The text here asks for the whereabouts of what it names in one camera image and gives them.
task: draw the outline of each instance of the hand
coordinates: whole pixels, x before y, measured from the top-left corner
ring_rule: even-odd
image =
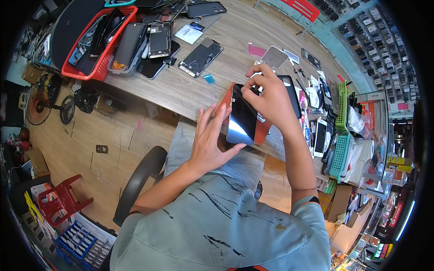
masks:
[[[190,159],[186,162],[192,169],[198,171],[201,176],[222,166],[246,146],[245,144],[237,144],[226,152],[222,152],[217,147],[221,125],[223,120],[231,113],[232,108],[226,108],[226,104],[224,104],[217,116],[208,123],[215,108],[216,103],[213,103],[206,111],[201,108],[197,120],[193,150]]]
[[[241,88],[243,98],[279,130],[290,129],[298,121],[285,85],[266,64],[251,67],[246,77],[252,76],[255,72],[262,72],[262,75],[255,75],[244,84]],[[262,86],[261,96],[250,90],[252,86],[255,88]]]

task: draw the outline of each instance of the wooden table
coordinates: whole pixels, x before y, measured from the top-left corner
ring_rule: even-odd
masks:
[[[265,49],[271,45],[285,48],[299,56],[302,47],[309,51],[301,40],[272,18],[235,0],[221,0],[221,3],[226,7],[227,13],[221,14],[221,18],[207,29],[194,45],[173,37],[174,41],[181,45],[175,56],[178,60],[175,66],[166,67],[156,79],[148,80],[137,72],[130,78],[108,75],[105,82],[196,121],[200,107],[207,108],[212,103],[219,102],[232,82],[246,82],[246,71],[260,59],[248,53],[249,42]],[[174,22],[173,33],[190,21],[185,17],[178,17]],[[219,42],[224,46],[224,50],[199,78],[194,79],[177,65],[205,37]],[[318,78],[316,69],[301,57],[300,67],[307,77],[313,75]],[[333,80],[338,79],[336,74],[332,73],[333,69],[326,65],[323,65],[322,70]],[[211,74],[215,82],[208,84],[203,78],[206,74]],[[290,75],[294,82],[295,78],[298,78],[289,61],[277,70],[276,74]],[[267,136],[262,146],[255,144],[253,147],[285,161],[282,134],[275,126],[271,127],[271,135]],[[314,162],[317,177],[328,180],[328,176],[321,174],[321,159],[315,157]]]

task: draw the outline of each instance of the electric fan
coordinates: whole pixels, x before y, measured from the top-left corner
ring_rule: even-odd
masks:
[[[31,124],[44,123],[52,108],[60,110],[60,120],[63,124],[71,122],[75,111],[74,97],[68,95],[60,106],[54,104],[61,84],[62,79],[58,74],[45,74],[39,80],[38,85],[30,91],[26,118]]]

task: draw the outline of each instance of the man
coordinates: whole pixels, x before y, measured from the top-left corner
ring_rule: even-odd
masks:
[[[196,127],[180,120],[164,178],[137,198],[113,246],[114,270],[329,270],[330,244],[313,161],[283,83],[265,64],[249,69],[243,97],[280,129],[292,188],[287,214],[254,192],[265,154],[217,147],[231,108],[201,108]],[[259,97],[250,88],[262,86]]]

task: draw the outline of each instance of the green plastic basket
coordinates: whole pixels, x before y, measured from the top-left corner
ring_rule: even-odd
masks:
[[[339,116],[336,118],[335,126],[339,132],[348,132],[347,130],[347,80],[337,85],[339,94]]]
[[[339,178],[341,176],[342,170],[344,169],[345,161],[347,159],[348,144],[350,140],[350,134],[345,132],[344,134],[338,136],[335,147],[335,155],[333,157],[333,162],[330,167],[330,176],[333,177],[340,183]]]

